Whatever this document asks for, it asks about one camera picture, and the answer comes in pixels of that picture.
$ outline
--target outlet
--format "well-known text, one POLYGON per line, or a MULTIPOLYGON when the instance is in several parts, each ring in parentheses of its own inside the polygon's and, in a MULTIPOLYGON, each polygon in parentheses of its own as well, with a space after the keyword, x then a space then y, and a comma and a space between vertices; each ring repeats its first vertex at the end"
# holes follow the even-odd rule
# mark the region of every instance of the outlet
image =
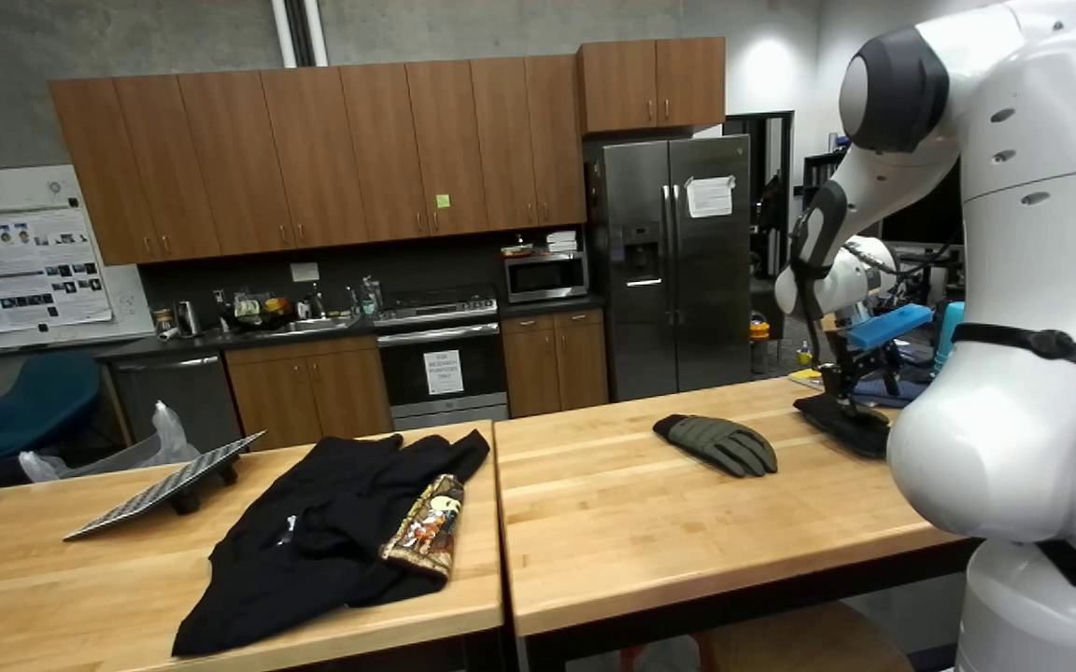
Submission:
POLYGON ((291 284, 318 284, 323 278, 318 278, 318 260, 291 260, 288 264, 288 279, 291 284))

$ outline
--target wooden table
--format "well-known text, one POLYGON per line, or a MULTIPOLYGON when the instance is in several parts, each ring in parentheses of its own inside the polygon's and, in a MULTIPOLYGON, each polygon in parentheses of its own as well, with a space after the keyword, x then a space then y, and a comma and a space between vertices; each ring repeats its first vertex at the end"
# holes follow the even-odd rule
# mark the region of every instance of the wooden table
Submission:
MULTIPOLYGON (((456 442, 491 422, 441 427, 456 442)), ((210 550, 303 448, 247 453, 234 487, 201 494, 193 517, 157 508, 116 529, 60 540, 130 500, 173 468, 0 490, 0 672, 4 668, 288 668, 419 644, 501 632, 497 477, 466 487, 456 576, 441 595, 349 610, 217 658, 167 658, 210 581, 210 550)))
POLYGON ((513 626, 531 668, 806 601, 962 570, 883 461, 812 430, 787 377, 497 422, 513 626), (780 474, 729 477, 653 437, 719 415, 775 442, 780 474))

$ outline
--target microwave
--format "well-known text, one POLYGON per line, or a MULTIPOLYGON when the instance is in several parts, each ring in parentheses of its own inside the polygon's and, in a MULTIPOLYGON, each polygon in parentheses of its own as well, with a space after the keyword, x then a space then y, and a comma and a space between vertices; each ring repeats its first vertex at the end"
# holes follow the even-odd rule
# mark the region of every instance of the microwave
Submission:
POLYGON ((506 259, 506 304, 548 304, 588 295, 589 271, 583 249, 526 249, 506 259))

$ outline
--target wooden cabinet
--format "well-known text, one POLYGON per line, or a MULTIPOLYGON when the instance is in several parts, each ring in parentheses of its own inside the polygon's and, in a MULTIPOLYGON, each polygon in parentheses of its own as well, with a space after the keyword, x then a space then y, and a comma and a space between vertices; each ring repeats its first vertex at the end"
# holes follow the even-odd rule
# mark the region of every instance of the wooden cabinet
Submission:
POLYGON ((104 260, 157 260, 162 238, 140 192, 140 159, 112 80, 54 84, 63 147, 74 159, 104 260))
POLYGON ((288 197, 288 238, 296 245, 363 242, 366 206, 340 71, 264 71, 261 87, 288 197))
POLYGON ((256 71, 178 76, 221 255, 288 245, 288 203, 264 89, 256 71))
POLYGON ((403 65, 340 66, 349 97, 352 166, 360 178, 363 219, 352 232, 363 242, 421 238, 430 232, 421 197, 421 159, 415 141, 415 110, 403 65))
POLYGON ((388 391, 373 336, 229 352, 244 434, 261 444, 314 444, 388 430, 388 391))
POLYGON ((725 121, 725 41, 598 41, 578 49, 583 132, 710 127, 725 121))
POLYGON ((89 80, 58 84, 54 97, 104 260, 284 245, 258 76, 89 80))
POLYGON ((421 159, 421 193, 430 209, 430 232, 460 237, 485 232, 485 173, 476 125, 470 65, 435 60, 411 65, 411 106, 421 159))
POLYGON ((213 259, 221 232, 213 227, 178 80, 116 80, 116 95, 124 106, 124 136, 130 136, 135 147, 135 192, 149 206, 149 232, 157 237, 162 259, 213 259))
POLYGON ((536 227, 583 225, 583 100, 576 55, 526 60, 526 110, 536 183, 525 193, 536 203, 536 227))
POLYGON ((485 183, 485 232, 531 227, 540 225, 540 166, 536 166, 536 110, 531 110, 531 60, 476 60, 476 132, 477 132, 477 169, 485 183))
POLYGON ((583 225, 576 55, 58 84, 104 260, 583 225))
POLYGON ((611 405, 601 310, 506 320, 508 415, 611 405))
POLYGON ((476 60, 470 89, 485 183, 477 232, 583 225, 576 55, 476 60))

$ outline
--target black refrigerator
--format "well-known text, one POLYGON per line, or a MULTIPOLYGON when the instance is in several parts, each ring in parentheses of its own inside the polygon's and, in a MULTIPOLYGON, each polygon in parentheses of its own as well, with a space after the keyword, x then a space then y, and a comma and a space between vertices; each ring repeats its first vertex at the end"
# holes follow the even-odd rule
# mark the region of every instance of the black refrigerator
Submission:
POLYGON ((746 381, 746 137, 612 141, 588 156, 612 400, 746 381))

